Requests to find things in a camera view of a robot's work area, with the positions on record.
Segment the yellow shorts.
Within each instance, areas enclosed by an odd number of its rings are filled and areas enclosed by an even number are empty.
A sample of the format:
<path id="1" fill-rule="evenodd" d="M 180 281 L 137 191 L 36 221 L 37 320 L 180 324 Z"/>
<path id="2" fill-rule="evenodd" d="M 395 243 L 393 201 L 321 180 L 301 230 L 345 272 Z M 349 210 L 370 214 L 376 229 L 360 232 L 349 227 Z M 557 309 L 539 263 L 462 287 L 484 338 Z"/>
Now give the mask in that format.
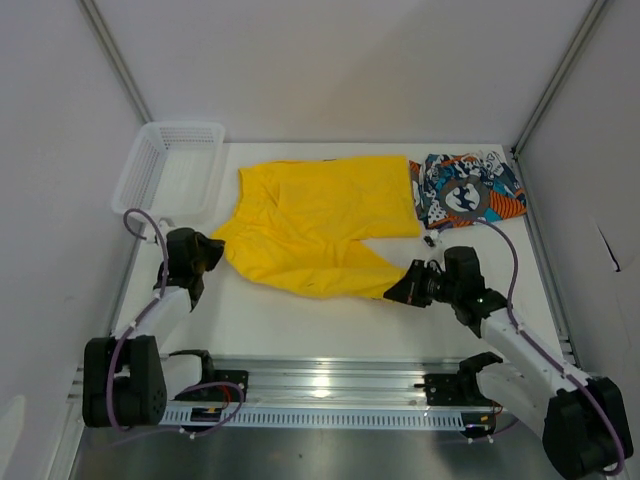
<path id="1" fill-rule="evenodd" d="M 239 169 L 238 187 L 212 236 L 243 278 L 311 298 L 380 299 L 405 276 L 366 244 L 421 232 L 405 156 L 261 163 Z"/>

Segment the colourful patterned shorts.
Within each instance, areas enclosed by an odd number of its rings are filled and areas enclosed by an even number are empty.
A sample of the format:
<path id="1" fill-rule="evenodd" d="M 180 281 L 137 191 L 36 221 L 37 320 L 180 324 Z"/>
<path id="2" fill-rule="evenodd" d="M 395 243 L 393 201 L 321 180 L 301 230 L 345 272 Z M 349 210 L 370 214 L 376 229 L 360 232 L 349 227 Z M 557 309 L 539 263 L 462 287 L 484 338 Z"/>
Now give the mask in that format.
<path id="1" fill-rule="evenodd" d="M 498 222 L 526 213 L 527 201 L 513 170 L 497 151 L 429 154 L 411 161 L 417 217 L 431 229 Z"/>

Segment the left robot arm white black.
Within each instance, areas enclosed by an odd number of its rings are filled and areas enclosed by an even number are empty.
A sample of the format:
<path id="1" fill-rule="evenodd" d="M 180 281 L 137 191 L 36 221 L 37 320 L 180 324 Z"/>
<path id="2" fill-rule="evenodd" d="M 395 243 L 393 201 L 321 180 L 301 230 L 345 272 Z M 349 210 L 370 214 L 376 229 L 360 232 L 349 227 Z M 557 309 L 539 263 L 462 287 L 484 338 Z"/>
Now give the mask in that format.
<path id="1" fill-rule="evenodd" d="M 225 242 L 182 227 L 160 242 L 162 260 L 150 304 L 113 336 L 89 340 L 84 349 L 82 417 L 90 428 L 123 430 L 160 423 L 169 397 L 184 389 L 197 400 L 216 390 L 216 374 L 203 351 L 182 354 L 181 366 L 160 349 L 195 309 L 204 275 L 222 259 Z"/>

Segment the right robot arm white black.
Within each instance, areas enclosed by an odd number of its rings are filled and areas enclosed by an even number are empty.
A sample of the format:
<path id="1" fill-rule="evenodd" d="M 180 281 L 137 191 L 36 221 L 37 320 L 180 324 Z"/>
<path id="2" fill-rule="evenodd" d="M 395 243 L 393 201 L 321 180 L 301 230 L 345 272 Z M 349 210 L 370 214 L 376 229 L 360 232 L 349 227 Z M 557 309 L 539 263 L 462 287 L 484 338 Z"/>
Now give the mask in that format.
<path id="1" fill-rule="evenodd" d="M 486 286 L 473 248 L 447 249 L 442 264 L 413 261 L 384 297 L 420 308 L 448 304 L 462 325 L 492 346 L 460 363 L 458 395 L 506 407 L 541 440 L 563 478 L 623 470 L 634 446 L 620 389 L 567 362 L 520 320 L 510 301 Z"/>

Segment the white plastic basket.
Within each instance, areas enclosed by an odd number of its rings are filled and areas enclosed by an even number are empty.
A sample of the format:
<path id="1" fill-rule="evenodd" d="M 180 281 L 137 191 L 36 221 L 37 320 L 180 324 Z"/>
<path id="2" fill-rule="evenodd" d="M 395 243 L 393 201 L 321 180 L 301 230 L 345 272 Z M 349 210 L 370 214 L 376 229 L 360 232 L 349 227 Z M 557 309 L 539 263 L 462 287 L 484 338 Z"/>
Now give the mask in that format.
<path id="1" fill-rule="evenodd" d="M 154 219 L 199 224 L 219 190 L 225 128 L 207 121 L 160 121 L 141 127 L 117 182 L 112 211 L 137 208 Z"/>

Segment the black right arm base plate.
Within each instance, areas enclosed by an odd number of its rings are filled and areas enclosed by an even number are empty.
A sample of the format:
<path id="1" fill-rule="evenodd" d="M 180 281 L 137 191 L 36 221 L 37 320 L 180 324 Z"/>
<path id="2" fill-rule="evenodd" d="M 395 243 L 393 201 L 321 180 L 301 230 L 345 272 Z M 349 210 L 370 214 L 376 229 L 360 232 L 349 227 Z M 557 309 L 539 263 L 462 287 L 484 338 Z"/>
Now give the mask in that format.
<path id="1" fill-rule="evenodd" d="M 421 390 L 429 406 L 490 407 L 493 401 L 483 396 L 473 376 L 461 373 L 426 374 L 413 385 Z"/>

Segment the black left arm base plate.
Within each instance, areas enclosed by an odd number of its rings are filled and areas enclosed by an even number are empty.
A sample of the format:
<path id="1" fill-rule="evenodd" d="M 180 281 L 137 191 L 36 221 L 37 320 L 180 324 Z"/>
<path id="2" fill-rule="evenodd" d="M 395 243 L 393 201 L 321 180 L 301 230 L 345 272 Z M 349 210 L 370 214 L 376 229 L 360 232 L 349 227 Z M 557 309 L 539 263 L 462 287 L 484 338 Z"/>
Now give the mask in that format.
<path id="1" fill-rule="evenodd" d="M 238 369 L 222 369 L 214 372 L 213 381 L 222 383 L 213 389 L 213 400 L 222 403 L 237 403 L 240 400 L 239 389 L 243 398 L 247 396 L 249 372 Z"/>

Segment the aluminium mounting rail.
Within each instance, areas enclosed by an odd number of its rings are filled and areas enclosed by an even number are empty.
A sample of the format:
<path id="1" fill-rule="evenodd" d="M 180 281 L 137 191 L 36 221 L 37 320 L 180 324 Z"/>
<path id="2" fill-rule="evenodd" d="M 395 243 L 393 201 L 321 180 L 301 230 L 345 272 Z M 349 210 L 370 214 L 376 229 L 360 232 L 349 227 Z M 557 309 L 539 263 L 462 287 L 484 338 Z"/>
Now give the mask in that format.
<path id="1" fill-rule="evenodd" d="M 176 366 L 183 364 L 182 354 L 203 351 L 204 373 L 197 381 L 169 397 L 167 405 L 220 403 L 213 400 L 213 389 L 222 386 L 214 382 L 216 370 L 238 369 L 249 372 L 246 398 L 239 389 L 245 406 L 310 408 L 310 409 L 376 409 L 407 410 L 428 405 L 421 390 L 413 385 L 426 374 L 460 373 L 465 360 L 427 361 L 364 361 L 348 359 L 251 359 L 213 357 L 204 350 L 181 350 L 162 355 Z M 70 393 L 82 400 L 84 364 Z"/>

